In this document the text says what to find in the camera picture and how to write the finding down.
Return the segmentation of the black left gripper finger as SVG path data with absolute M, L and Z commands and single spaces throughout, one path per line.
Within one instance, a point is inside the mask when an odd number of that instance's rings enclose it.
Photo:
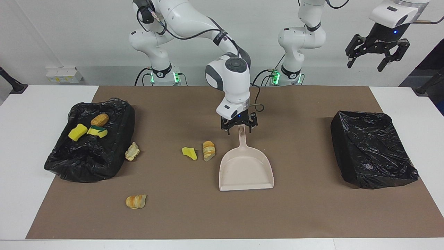
M 377 67 L 377 70 L 379 72 L 382 72 L 383 69 L 387 66 L 387 64 L 392 63 L 394 61 L 400 61 L 406 51 L 408 50 L 410 46 L 410 42 L 408 39 L 400 39 L 399 41 L 389 43 L 387 45 L 384 45 L 383 52 L 385 55 L 385 58 L 381 61 L 379 66 Z M 396 51 L 391 54 L 390 49 L 397 47 Z
M 357 57 L 367 54 L 367 37 L 363 37 L 359 34 L 355 34 L 350 43 L 345 49 L 346 56 L 348 58 L 347 67 L 352 68 Z

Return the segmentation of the striped croissant piece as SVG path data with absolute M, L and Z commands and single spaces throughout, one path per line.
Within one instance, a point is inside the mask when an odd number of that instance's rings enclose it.
M 216 155 L 215 144 L 212 141 L 203 142 L 203 158 L 208 162 Z
M 132 195 L 125 199 L 125 204 L 130 209 L 141 209 L 146 206 L 146 194 Z

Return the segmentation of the beige plastic dustpan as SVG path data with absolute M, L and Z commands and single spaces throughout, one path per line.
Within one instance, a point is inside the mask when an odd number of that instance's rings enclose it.
M 268 157 L 246 143 L 245 125 L 238 126 L 239 146 L 228 151 L 219 169 L 219 190 L 261 190 L 274 187 L 274 176 Z

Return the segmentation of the brown bread roll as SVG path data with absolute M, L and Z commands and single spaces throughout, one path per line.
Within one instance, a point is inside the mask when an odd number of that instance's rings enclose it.
M 109 121 L 109 116 L 106 113 L 99 114 L 90 122 L 92 126 L 103 127 Z

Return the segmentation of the black trash bag bin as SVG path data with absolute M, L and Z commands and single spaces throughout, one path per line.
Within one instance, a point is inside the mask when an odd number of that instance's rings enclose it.
M 107 114 L 103 138 L 82 135 L 73 141 L 68 134 L 78 124 L 91 126 L 93 118 Z M 68 114 L 68 123 L 45 161 L 44 169 L 61 179 L 92 183 L 114 177 L 125 160 L 135 128 L 135 111 L 129 102 L 110 98 L 105 102 L 78 103 Z
M 419 180 L 387 114 L 338 111 L 330 128 L 335 158 L 347 183 L 363 189 L 381 189 Z

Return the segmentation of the brown table mat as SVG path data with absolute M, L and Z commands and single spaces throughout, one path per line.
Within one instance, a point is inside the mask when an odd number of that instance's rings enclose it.
M 345 182 L 330 123 L 340 111 L 381 112 L 369 87 L 262 89 L 249 146 L 271 162 L 267 190 L 219 191 L 223 155 L 238 133 L 220 130 L 212 87 L 99 87 L 93 102 L 120 98 L 135 109 L 140 155 L 116 177 L 92 184 L 55 177 L 27 239 L 248 239 L 444 237 L 444 217 L 422 180 L 359 189 Z M 203 158 L 203 142 L 216 155 Z M 194 148 L 198 159 L 182 154 Z M 146 206 L 125 199 L 146 194 Z

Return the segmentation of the pale bread piece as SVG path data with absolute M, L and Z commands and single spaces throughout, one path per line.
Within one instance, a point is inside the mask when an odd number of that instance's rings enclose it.
M 129 161 L 133 161 L 139 154 L 140 154 L 140 149 L 138 144 L 136 144 L 134 141 L 132 142 L 132 144 L 129 146 L 129 148 L 127 149 L 127 151 L 125 152 L 125 159 L 129 160 Z

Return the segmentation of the white power strip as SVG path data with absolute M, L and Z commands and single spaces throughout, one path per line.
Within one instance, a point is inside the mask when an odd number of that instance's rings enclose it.
M 76 67 L 46 67 L 46 78 L 51 83 L 80 83 L 84 77 Z

